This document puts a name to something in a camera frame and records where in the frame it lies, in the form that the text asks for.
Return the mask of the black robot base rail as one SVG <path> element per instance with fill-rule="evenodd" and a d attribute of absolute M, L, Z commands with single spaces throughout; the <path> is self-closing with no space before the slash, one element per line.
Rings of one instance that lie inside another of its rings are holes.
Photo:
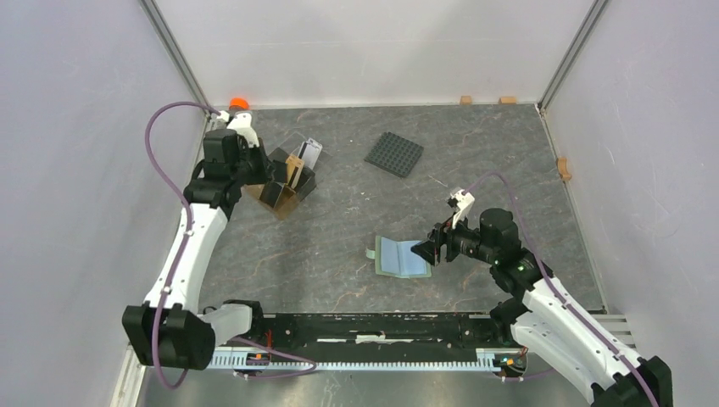
<path fill-rule="evenodd" d="M 315 362 L 468 361 L 478 349 L 520 344 L 486 313 L 277 313 L 244 337 Z"/>

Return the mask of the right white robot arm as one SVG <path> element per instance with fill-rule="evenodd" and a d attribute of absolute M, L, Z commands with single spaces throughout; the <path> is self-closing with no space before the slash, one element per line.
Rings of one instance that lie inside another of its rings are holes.
<path fill-rule="evenodd" d="M 591 406 L 671 406 L 672 372 L 660 357 L 644 358 L 581 307 L 553 271 L 522 245 L 510 211 L 486 209 L 479 226 L 450 218 L 411 249 L 430 265 L 460 255 L 486 263 L 511 298 L 490 313 L 491 338 L 537 354 Z"/>

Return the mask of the green card holder wallet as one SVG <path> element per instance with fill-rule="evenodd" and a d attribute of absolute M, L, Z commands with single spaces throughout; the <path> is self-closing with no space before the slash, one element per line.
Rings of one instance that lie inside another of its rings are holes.
<path fill-rule="evenodd" d="M 365 250 L 365 257 L 374 261 L 379 276 L 419 279 L 432 276 L 432 266 L 411 249 L 419 240 L 394 241 L 376 236 L 375 246 Z"/>

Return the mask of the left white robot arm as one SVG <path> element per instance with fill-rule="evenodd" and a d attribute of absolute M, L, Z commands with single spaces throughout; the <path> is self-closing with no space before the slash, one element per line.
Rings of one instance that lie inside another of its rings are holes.
<path fill-rule="evenodd" d="M 250 346 L 265 338 L 258 302 L 230 300 L 203 315 L 199 294 L 242 188 L 264 185 L 276 171 L 254 131 L 209 131 L 203 152 L 182 191 L 181 220 L 163 269 L 142 304 L 127 306 L 122 315 L 143 365 L 201 371 L 215 348 L 234 337 Z"/>

